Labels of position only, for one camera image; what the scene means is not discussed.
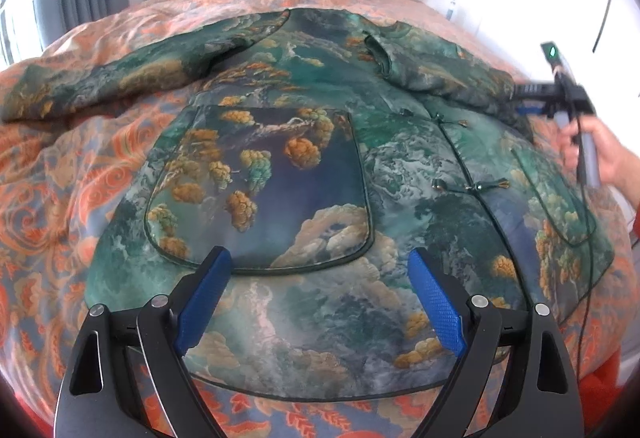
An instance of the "window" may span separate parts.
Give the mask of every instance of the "window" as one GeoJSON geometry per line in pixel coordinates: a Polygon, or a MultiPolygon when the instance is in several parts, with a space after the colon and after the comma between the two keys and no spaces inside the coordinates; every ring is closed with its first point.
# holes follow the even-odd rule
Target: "window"
{"type": "Polygon", "coordinates": [[[0,0],[0,70],[42,51],[34,0],[0,0]]]}

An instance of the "black cable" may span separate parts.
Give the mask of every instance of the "black cable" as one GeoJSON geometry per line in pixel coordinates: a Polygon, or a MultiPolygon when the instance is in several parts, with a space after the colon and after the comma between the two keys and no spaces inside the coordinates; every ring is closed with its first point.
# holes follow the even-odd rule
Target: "black cable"
{"type": "MultiPolygon", "coordinates": [[[[575,107],[572,104],[572,115],[576,119],[578,123],[578,150],[580,151],[580,157],[584,158],[583,146],[582,146],[582,126],[580,124],[580,116],[576,114],[575,107]]],[[[589,207],[587,205],[587,195],[584,184],[578,182],[580,184],[580,194],[582,195],[582,203],[584,205],[584,222],[586,224],[587,234],[590,233],[591,229],[589,226],[590,218],[589,218],[589,207]]],[[[584,339],[584,331],[587,327],[587,319],[589,318],[589,311],[591,309],[591,291],[593,290],[593,241],[591,238],[587,240],[587,244],[589,247],[589,285],[587,290],[587,302],[584,309],[584,319],[582,320],[582,328],[580,329],[580,336],[578,337],[578,357],[575,365],[575,378],[578,382],[580,382],[580,369],[582,362],[582,340],[584,339]]]]}
{"type": "MultiPolygon", "coordinates": [[[[524,174],[524,177],[527,179],[527,181],[529,182],[529,185],[531,185],[531,189],[533,190],[533,194],[536,197],[536,199],[538,200],[538,203],[540,204],[540,206],[542,207],[542,210],[545,213],[545,216],[549,222],[549,224],[551,225],[551,228],[554,230],[554,232],[558,235],[558,238],[560,238],[560,240],[567,244],[568,246],[570,246],[571,248],[575,248],[577,246],[580,246],[581,244],[584,243],[584,241],[588,240],[591,236],[594,235],[595,231],[596,231],[596,226],[594,224],[593,226],[593,231],[589,230],[589,224],[587,222],[585,222],[585,237],[582,238],[579,241],[571,241],[569,240],[568,236],[566,234],[563,234],[560,231],[560,228],[558,227],[558,225],[556,225],[556,222],[553,219],[553,216],[551,215],[551,212],[549,212],[549,209],[546,208],[546,203],[544,202],[544,200],[542,199],[542,196],[540,195],[540,192],[538,192],[538,189],[535,185],[535,183],[533,182],[533,180],[531,179],[531,176],[529,175],[528,171],[525,169],[524,164],[522,163],[522,160],[520,159],[518,152],[515,149],[511,149],[511,154],[513,154],[513,157],[516,159],[516,162],[518,163],[518,167],[520,168],[520,170],[522,171],[522,173],[524,174]]],[[[562,178],[562,182],[564,182],[564,185],[567,187],[567,189],[570,189],[569,185],[566,183],[566,181],[564,180],[564,177],[562,175],[560,175],[560,177],[562,178]]],[[[574,199],[573,195],[571,197],[572,203],[574,204],[574,208],[577,211],[579,206],[578,206],[578,202],[577,200],[574,199]]]]}

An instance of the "jacket pocket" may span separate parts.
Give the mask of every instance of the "jacket pocket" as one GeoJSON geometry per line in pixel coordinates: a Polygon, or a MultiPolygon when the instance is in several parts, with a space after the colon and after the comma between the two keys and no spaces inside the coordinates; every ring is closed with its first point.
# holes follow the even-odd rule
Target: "jacket pocket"
{"type": "Polygon", "coordinates": [[[590,238],[598,222],[556,166],[533,150],[526,155],[516,149],[511,153],[533,190],[534,201],[562,242],[576,247],[590,238]]]}
{"type": "Polygon", "coordinates": [[[166,258],[191,267],[225,246],[239,274],[357,258],[374,231],[350,116],[200,106],[156,182],[145,233],[166,258]]]}

